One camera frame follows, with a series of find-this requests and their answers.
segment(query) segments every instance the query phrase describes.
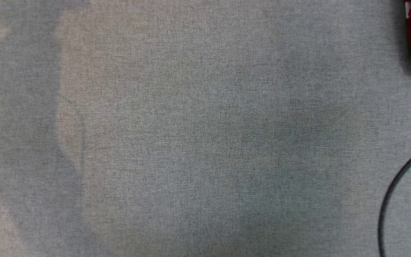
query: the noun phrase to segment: black cable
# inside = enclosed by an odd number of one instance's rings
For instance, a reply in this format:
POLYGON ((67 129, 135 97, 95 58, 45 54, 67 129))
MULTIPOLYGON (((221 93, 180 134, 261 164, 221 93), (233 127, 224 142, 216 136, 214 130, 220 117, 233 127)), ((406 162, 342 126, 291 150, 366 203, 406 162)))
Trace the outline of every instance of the black cable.
POLYGON ((388 190, 386 191, 385 198, 383 198, 383 203, 381 204, 381 209, 380 209, 380 216, 378 219, 378 248, 380 251, 380 257, 386 257, 385 246, 383 245, 383 239, 384 239, 383 229, 384 229, 386 209, 388 208, 391 194, 393 194, 393 191, 396 188, 397 184, 399 183, 401 178, 404 176, 404 174, 410 169, 410 167, 411 167, 411 159, 401 168, 398 174, 396 174, 390 186, 388 187, 388 190))

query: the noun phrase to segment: black object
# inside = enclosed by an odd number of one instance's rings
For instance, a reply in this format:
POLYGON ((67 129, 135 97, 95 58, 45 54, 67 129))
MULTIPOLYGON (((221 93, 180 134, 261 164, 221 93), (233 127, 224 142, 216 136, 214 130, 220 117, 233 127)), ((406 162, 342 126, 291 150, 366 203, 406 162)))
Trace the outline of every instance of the black object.
POLYGON ((380 209, 380 216, 378 219, 378 248, 380 252, 380 257, 386 257, 385 255, 385 246, 383 245, 383 229, 384 229, 384 222, 385 222, 385 214, 386 209, 388 208, 388 204, 390 202, 391 194, 393 194, 394 189, 396 188, 397 184, 404 176, 404 174, 410 169, 411 167, 411 159, 401 168, 401 170, 396 174, 393 181, 391 182, 388 190, 386 191, 385 198, 383 198, 383 203, 381 204, 380 209))

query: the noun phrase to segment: gray fabric surface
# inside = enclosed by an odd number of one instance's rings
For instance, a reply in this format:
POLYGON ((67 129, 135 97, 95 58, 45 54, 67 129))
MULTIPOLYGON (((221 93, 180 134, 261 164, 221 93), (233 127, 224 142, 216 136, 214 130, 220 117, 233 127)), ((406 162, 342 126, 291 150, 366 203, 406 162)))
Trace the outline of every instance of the gray fabric surface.
POLYGON ((403 1, 0 1, 0 256, 376 257, 410 157, 403 1))

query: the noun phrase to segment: curved black wire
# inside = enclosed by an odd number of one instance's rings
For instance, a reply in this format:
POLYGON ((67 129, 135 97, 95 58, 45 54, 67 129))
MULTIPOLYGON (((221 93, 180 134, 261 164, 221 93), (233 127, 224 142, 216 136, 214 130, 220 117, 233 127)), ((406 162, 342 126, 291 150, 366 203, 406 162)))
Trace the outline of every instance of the curved black wire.
POLYGON ((388 208, 388 203, 390 202, 391 194, 393 194, 393 191, 396 188, 397 184, 399 183, 401 178, 404 176, 404 174, 410 169, 410 167, 411 167, 411 159, 401 168, 398 174, 396 174, 390 186, 388 187, 388 190, 386 191, 385 198, 383 198, 383 203, 381 204, 381 209, 380 209, 380 216, 378 219, 378 248, 380 251, 380 257, 386 257, 385 246, 383 242, 383 239, 384 239, 383 226, 385 222, 386 209, 388 208))

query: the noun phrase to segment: black cord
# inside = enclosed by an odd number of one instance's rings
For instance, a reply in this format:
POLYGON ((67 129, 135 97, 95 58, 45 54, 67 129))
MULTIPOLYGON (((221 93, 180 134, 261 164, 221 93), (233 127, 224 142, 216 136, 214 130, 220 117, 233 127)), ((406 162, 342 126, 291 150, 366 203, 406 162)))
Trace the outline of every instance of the black cord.
POLYGON ((384 239, 383 229, 384 229, 386 209, 388 208, 391 194, 393 194, 393 191, 396 188, 397 184, 399 183, 401 178, 404 176, 404 174, 410 169, 410 167, 411 167, 411 159, 401 168, 401 170, 398 172, 396 177, 394 177, 393 181, 388 187, 388 190, 386 191, 385 198, 383 198, 383 203, 381 204, 381 209, 380 209, 380 216, 378 219, 378 248, 380 251, 380 257, 386 257, 385 246, 383 244, 383 239, 384 239))

